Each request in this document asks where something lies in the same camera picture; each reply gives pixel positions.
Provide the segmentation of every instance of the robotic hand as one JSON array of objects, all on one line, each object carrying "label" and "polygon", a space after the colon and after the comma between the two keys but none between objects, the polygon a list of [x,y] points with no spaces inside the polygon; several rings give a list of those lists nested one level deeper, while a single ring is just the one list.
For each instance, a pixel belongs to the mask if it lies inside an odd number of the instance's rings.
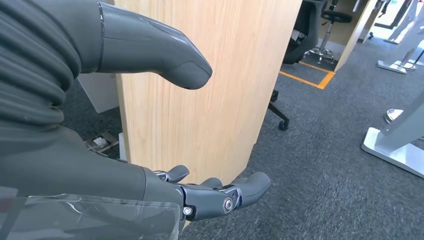
[{"label": "robotic hand", "polygon": [[242,177],[223,186],[218,178],[211,177],[199,185],[176,184],[189,174],[189,170],[178,165],[170,171],[154,171],[163,181],[174,183],[183,195],[183,215],[188,221],[222,217],[233,210],[256,203],[268,190],[271,180],[263,172],[249,178]]}]

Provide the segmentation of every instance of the metal screw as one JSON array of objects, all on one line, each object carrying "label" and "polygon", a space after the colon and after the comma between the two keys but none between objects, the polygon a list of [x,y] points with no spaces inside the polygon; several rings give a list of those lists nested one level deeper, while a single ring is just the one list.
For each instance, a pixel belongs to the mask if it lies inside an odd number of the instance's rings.
[{"label": "metal screw", "polygon": [[224,210],[224,213],[228,214],[229,212],[231,212],[231,210],[233,210],[233,200],[231,199],[231,197],[227,197],[224,200],[224,204],[222,205],[222,208]]},{"label": "metal screw", "polygon": [[184,215],[189,216],[193,213],[193,209],[191,207],[185,206],[182,209],[182,213],[184,213]]}]

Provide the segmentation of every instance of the prosthetic hand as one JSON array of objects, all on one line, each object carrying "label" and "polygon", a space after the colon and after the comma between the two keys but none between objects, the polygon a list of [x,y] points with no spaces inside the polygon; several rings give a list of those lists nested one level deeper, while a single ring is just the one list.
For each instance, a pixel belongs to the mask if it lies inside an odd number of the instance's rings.
[{"label": "prosthetic hand", "polygon": [[[102,236],[96,239],[124,239],[113,235],[121,232],[148,239],[174,232],[176,225],[182,229],[185,220],[225,216],[255,203],[268,189],[264,173],[226,186],[216,178],[178,184],[188,174],[182,166],[152,172],[110,159],[88,151],[77,133],[59,126],[64,116],[57,106],[80,73],[153,72],[185,89],[204,86],[212,69],[180,31],[96,0],[0,0],[0,28],[0,187],[27,198],[23,212],[36,216],[24,219],[37,220],[6,229],[19,215],[19,204],[2,205],[0,218],[8,215],[0,219],[0,239],[37,226],[60,228],[66,239],[96,234]],[[62,208],[26,206],[52,199]],[[178,209],[177,223],[169,206]],[[149,214],[148,209],[164,210]],[[111,224],[100,228],[99,222]],[[50,233],[43,239],[56,239]]]}]

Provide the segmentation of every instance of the black stool seat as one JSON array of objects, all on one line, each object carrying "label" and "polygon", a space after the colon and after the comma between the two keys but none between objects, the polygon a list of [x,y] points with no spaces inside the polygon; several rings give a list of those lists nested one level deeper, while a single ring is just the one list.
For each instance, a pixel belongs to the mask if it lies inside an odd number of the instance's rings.
[{"label": "black stool seat", "polygon": [[323,11],[321,13],[321,18],[327,19],[331,22],[337,23],[350,23],[352,22],[352,16],[339,11]]}]

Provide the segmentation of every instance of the light wood grain surface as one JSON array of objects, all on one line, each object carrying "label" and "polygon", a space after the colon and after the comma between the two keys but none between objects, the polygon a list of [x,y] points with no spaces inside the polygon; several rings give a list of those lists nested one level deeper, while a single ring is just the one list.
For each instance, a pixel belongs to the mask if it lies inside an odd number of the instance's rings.
[{"label": "light wood grain surface", "polygon": [[377,3],[377,0],[368,0],[368,2],[366,2],[366,5],[362,11],[362,14],[360,15],[360,18],[356,24],[356,27],[353,30],[352,34],[350,35],[349,41],[347,42],[346,47],[344,48],[344,51],[341,54],[340,59],[338,60],[337,66],[335,66],[334,72],[339,70],[348,60],[349,55],[354,50],[354,47],[358,42],[359,36],[361,35],[361,32],[364,29],[365,24],[370,18],[370,15],[373,12],[373,9],[376,3]]},{"label": "light wood grain surface", "polygon": [[379,16],[383,10],[384,4],[381,4],[380,8],[377,11],[372,11],[371,15],[368,17],[368,20],[365,23],[365,26],[363,26],[363,30],[360,33],[359,39],[362,40],[362,43],[364,44],[370,35],[371,28],[376,24],[377,20],[379,19]]},{"label": "light wood grain surface", "polygon": [[213,69],[199,90],[176,87],[153,73],[119,77],[130,162],[152,170],[184,164],[190,183],[232,181],[258,138],[301,2],[115,0],[118,7],[181,30]]}]

